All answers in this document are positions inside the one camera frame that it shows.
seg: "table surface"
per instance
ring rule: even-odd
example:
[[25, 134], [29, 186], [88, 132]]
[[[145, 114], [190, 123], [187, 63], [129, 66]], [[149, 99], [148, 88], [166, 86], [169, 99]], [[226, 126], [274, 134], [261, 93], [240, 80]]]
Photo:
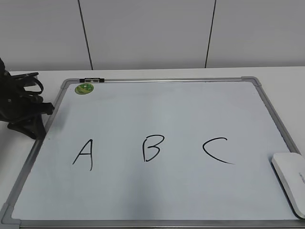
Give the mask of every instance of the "table surface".
[[[28, 72], [11, 72], [12, 75]], [[38, 79], [44, 86], [45, 102], [53, 102], [63, 80], [100, 77], [132, 78], [211, 78], [257, 77], [302, 155], [305, 155], [305, 67], [207, 68], [166, 70], [41, 71]], [[5, 203], [34, 140], [0, 123], [0, 206]]]

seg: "gray plastic corner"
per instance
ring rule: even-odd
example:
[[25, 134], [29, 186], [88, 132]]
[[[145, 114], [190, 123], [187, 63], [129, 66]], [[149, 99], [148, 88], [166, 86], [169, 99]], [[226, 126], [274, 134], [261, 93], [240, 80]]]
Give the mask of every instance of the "gray plastic corner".
[[242, 80], [251, 82], [254, 86], [262, 86], [261, 82], [254, 76], [242, 76]]
[[66, 79], [62, 82], [61, 88], [68, 88], [70, 84], [72, 83], [79, 83], [80, 80], [77, 78], [72, 78], [72, 79]]
[[13, 207], [7, 203], [3, 204], [0, 210], [0, 229], [19, 229], [20, 220], [12, 219], [11, 214], [13, 212]]

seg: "white eraser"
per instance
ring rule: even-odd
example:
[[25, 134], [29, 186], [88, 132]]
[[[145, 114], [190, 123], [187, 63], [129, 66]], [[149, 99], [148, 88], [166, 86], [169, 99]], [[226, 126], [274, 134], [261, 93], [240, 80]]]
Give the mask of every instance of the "white eraser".
[[295, 213], [305, 218], [305, 158], [297, 153], [276, 153], [272, 164]]

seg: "whiteboard surface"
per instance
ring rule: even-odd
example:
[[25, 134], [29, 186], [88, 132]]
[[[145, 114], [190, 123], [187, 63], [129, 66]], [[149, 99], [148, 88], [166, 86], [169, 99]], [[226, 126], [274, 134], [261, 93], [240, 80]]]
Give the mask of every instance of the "whiteboard surface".
[[[69, 86], [16, 202], [16, 219], [296, 219], [272, 170], [289, 152], [250, 82]], [[143, 141], [163, 135], [144, 162]], [[206, 150], [225, 164], [207, 155]], [[90, 155], [81, 148], [93, 139]], [[149, 138], [146, 146], [159, 140]], [[155, 149], [146, 149], [148, 158]], [[90, 152], [87, 145], [83, 153]]]

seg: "black clamp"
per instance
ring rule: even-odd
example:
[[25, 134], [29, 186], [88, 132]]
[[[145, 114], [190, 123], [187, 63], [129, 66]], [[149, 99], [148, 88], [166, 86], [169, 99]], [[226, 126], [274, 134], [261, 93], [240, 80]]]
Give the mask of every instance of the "black clamp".
[[[38, 73], [11, 76], [0, 59], [0, 121], [8, 122], [8, 129], [21, 132], [32, 139], [43, 139], [46, 131], [41, 115], [51, 115], [54, 106], [43, 103], [43, 86], [35, 78]], [[24, 87], [38, 85], [39, 92]]]

